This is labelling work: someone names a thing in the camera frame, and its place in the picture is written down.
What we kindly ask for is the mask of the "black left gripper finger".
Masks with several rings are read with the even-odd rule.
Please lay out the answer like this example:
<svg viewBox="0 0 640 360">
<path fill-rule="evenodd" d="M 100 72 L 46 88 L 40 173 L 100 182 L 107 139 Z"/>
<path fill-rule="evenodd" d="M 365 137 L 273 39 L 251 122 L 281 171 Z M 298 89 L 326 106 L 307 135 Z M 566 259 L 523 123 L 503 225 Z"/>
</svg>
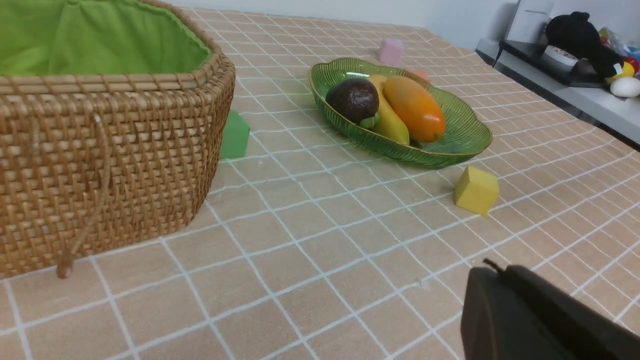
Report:
<svg viewBox="0 0 640 360">
<path fill-rule="evenodd" d="M 461 316 L 467 360 L 637 360 L 640 338 L 530 269 L 470 269 Z"/>
</svg>

